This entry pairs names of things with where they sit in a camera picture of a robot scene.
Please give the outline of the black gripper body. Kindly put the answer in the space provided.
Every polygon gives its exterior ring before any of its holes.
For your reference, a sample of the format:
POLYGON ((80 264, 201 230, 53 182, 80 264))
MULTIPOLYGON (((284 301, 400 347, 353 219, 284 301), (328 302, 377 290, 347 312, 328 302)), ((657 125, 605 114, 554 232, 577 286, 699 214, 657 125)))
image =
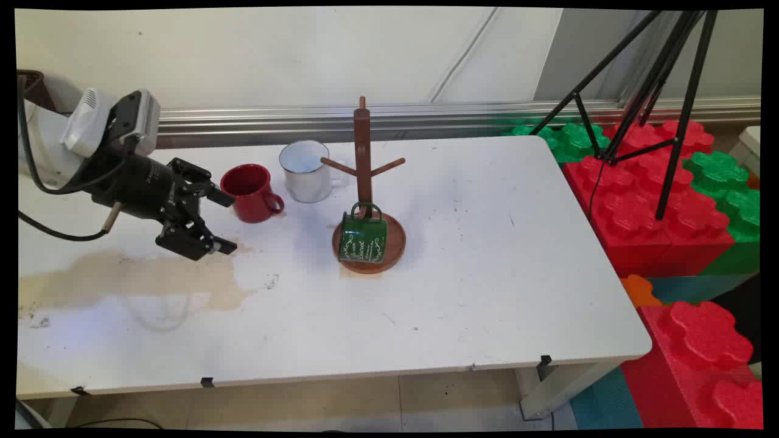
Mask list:
POLYGON ((200 221, 200 202, 192 183, 200 182, 200 167, 181 158, 168 164, 130 155, 119 171, 85 188, 95 203, 113 207, 140 219, 158 223, 200 221))

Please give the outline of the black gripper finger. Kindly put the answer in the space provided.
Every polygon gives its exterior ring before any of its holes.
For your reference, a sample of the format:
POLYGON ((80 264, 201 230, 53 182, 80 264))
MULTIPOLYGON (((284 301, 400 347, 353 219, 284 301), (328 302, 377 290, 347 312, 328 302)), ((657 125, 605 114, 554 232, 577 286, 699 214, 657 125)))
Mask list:
POLYGON ((167 221, 156 236, 156 244, 193 261, 217 252, 230 255, 237 250, 236 242, 214 235, 202 221, 189 224, 167 221))
POLYGON ((231 207, 236 198, 220 190, 211 180, 211 172, 181 158, 173 158, 168 164, 172 170, 175 196, 206 197, 222 207, 231 207))

